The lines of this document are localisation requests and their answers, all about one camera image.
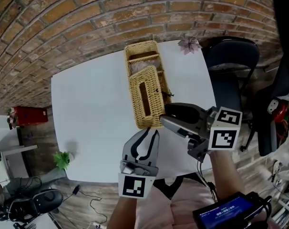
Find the woven basket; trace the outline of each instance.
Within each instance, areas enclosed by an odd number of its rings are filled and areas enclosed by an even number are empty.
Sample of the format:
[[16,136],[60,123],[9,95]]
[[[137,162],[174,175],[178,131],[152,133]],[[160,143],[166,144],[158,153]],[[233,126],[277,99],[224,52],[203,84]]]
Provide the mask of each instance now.
[[[124,52],[137,127],[140,129],[162,127],[159,116],[165,113],[165,105],[171,103],[171,97],[166,95],[170,94],[170,91],[164,74],[157,42],[146,41],[131,44],[124,48]],[[131,75],[129,64],[157,58],[160,60],[161,70],[157,71],[156,68],[151,65]],[[142,95],[144,84],[141,83],[145,83],[145,92],[148,101],[144,100],[144,96]]]
[[130,76],[129,88],[137,127],[162,127],[159,116],[165,105],[156,68],[151,65]]

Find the blue screen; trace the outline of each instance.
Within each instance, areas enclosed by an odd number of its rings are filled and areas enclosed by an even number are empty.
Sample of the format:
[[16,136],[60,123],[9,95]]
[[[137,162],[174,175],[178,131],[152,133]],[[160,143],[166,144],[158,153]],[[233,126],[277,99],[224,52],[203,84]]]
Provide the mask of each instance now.
[[220,223],[234,218],[236,215],[248,210],[252,204],[242,197],[238,197],[211,211],[200,214],[200,218],[207,229],[213,229]]

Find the gray floor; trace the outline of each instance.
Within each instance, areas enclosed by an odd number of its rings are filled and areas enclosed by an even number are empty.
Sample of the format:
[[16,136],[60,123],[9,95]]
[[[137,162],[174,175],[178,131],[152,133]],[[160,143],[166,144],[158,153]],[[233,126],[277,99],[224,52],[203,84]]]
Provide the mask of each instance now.
[[[247,89],[248,96],[253,95],[256,90],[270,84],[273,80],[274,74],[275,73],[273,72],[264,74],[262,70],[260,70],[260,72],[255,72]],[[58,145],[51,108],[48,109],[48,118],[49,121],[47,123],[29,126],[22,129],[24,144],[26,146],[33,144],[38,145],[38,149],[26,152],[27,160],[33,175],[48,172],[55,167],[52,154],[58,150]],[[248,126],[243,125],[239,136],[238,146],[246,142],[248,134]],[[281,152],[283,150],[289,150],[289,138],[278,151]],[[259,165],[264,165],[271,170],[274,163],[273,156],[274,154],[269,155],[268,157],[259,156],[256,136],[247,152],[241,153],[236,151],[233,153],[233,159],[248,191],[256,191],[263,197],[277,194],[277,191],[272,184],[264,181],[256,170],[256,167]],[[213,181],[211,171],[204,171],[204,176],[207,180]],[[59,180],[53,187],[59,189],[66,198],[71,195],[73,189],[78,184],[81,185],[81,191],[83,193],[87,195],[96,195],[102,198],[101,201],[93,201],[92,206],[97,210],[97,212],[103,213],[109,218],[118,200],[118,185],[116,183],[102,184],[78,182],[66,178]],[[91,197],[79,193],[76,196],[70,197],[61,205],[59,210],[62,214],[54,214],[53,216],[64,229],[73,229],[75,228],[74,225],[79,229],[86,229],[92,221],[102,222],[105,220],[103,216],[95,213],[95,211],[90,207],[90,202]],[[273,201],[273,211],[275,212],[277,209],[277,203]]]

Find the chair leg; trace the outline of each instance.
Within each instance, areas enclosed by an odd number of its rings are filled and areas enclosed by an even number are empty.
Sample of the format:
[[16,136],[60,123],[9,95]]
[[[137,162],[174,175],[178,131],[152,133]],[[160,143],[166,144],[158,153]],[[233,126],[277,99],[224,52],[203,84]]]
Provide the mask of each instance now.
[[251,140],[253,139],[255,133],[256,133],[255,128],[251,128],[251,131],[250,131],[250,134],[249,134],[249,137],[248,137],[248,142],[246,143],[245,146],[241,146],[241,147],[240,147],[240,150],[241,150],[242,152],[244,152],[245,150],[248,149],[248,146],[249,146]]

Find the white desk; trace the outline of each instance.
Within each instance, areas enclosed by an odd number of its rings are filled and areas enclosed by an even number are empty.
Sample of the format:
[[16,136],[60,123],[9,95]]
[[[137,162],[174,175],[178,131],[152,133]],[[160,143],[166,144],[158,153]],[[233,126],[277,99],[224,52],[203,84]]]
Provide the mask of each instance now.
[[[215,106],[202,52],[184,55],[177,43],[158,44],[169,89],[174,94],[172,102],[196,104],[204,109]],[[118,182],[123,146],[139,131],[134,120],[124,52],[89,60],[54,75],[52,110],[59,149],[75,156],[67,177]],[[188,139],[165,128],[158,130],[157,178],[195,172],[197,161],[187,154]],[[208,156],[202,165],[202,169],[207,168],[211,168]]]

